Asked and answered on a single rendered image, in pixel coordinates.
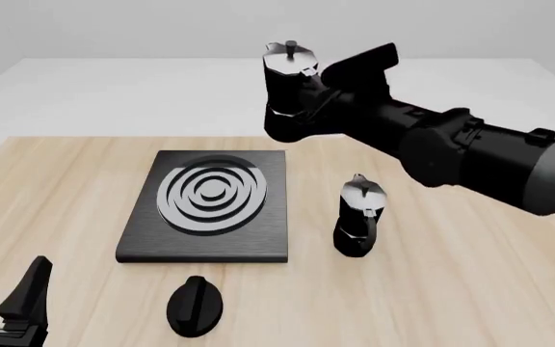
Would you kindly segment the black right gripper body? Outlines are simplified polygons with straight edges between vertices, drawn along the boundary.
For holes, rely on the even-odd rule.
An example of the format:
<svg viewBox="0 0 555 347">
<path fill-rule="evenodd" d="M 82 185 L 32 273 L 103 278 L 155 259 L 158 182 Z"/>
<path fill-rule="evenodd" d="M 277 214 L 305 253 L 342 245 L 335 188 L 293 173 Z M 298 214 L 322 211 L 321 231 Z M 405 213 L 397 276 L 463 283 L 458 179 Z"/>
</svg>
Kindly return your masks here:
<svg viewBox="0 0 555 347">
<path fill-rule="evenodd" d="M 390 42 L 328 66 L 322 72 L 322 83 L 357 103 L 390 100 L 385 72 L 398 63 L 397 47 Z"/>
</svg>

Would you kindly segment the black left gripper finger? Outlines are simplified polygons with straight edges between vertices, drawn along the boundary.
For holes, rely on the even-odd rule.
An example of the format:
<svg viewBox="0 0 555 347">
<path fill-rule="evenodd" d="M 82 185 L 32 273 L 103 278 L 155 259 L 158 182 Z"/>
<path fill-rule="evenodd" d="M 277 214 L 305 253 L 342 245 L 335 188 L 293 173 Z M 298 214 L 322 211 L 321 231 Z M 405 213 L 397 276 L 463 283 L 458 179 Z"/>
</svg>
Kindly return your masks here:
<svg viewBox="0 0 555 347">
<path fill-rule="evenodd" d="M 0 305 L 0 317 L 5 324 L 48 326 L 47 293 L 52 262 L 37 256 L 24 276 Z"/>
</svg>

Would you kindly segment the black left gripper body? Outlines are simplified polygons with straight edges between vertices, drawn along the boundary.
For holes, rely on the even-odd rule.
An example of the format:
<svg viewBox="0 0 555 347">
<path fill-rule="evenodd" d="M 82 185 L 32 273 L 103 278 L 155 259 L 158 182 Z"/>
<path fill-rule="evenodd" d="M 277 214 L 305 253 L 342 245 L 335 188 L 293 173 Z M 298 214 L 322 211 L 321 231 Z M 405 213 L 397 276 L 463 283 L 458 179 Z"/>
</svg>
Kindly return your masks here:
<svg viewBox="0 0 555 347">
<path fill-rule="evenodd" d="M 10 323 L 0 329 L 0 347 L 43 347 L 49 324 Z"/>
</svg>

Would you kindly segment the black and silver moka pot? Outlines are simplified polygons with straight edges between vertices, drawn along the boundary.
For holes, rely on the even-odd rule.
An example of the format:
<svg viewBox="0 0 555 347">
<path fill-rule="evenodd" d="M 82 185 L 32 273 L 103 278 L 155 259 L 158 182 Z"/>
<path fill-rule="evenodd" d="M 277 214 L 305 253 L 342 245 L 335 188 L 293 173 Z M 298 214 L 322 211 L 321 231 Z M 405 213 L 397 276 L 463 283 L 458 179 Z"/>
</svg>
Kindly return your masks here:
<svg viewBox="0 0 555 347">
<path fill-rule="evenodd" d="M 348 257 L 366 256 L 377 240 L 378 221 L 387 202 L 386 192 L 378 183 L 356 173 L 343 184 L 339 197 L 333 246 Z"/>
<path fill-rule="evenodd" d="M 318 66 L 314 53 L 294 40 L 266 45 L 264 130 L 273 140 L 292 144 L 336 133 L 324 111 L 336 91 L 322 83 Z"/>
</svg>

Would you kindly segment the flat black stove plate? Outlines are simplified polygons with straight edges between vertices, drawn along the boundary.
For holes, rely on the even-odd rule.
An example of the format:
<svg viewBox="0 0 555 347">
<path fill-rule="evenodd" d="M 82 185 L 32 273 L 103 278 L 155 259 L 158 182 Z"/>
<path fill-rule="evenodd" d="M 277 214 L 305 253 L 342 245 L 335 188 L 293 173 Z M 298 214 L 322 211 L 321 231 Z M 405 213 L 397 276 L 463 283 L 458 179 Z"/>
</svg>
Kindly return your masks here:
<svg viewBox="0 0 555 347">
<path fill-rule="evenodd" d="M 116 260 L 287 262 L 286 153 L 157 152 Z"/>
</svg>

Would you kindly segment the round black stove knob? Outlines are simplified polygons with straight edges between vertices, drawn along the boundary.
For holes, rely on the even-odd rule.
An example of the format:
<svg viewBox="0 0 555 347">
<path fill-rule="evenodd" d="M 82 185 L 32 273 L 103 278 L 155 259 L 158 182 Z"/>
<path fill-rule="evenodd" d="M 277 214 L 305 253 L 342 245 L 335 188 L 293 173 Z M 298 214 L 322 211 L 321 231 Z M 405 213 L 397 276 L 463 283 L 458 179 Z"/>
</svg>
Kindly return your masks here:
<svg viewBox="0 0 555 347">
<path fill-rule="evenodd" d="M 205 277 L 192 276 L 171 295 L 167 320 L 180 336 L 200 337 L 218 325 L 223 311 L 220 290 Z"/>
</svg>

